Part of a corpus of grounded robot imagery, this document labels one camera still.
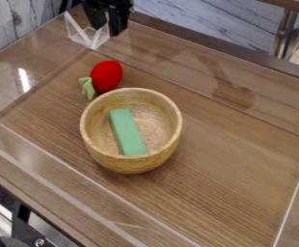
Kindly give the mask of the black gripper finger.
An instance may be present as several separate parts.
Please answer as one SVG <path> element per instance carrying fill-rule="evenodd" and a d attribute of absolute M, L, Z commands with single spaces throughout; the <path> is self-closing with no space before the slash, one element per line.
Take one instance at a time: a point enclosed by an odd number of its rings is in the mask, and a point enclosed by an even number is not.
<path fill-rule="evenodd" d="M 112 37 L 119 36 L 128 28 L 132 0 L 108 0 L 108 26 Z"/>
<path fill-rule="evenodd" d="M 106 0 L 83 0 L 83 8 L 92 27 L 95 30 L 100 29 L 107 23 Z"/>

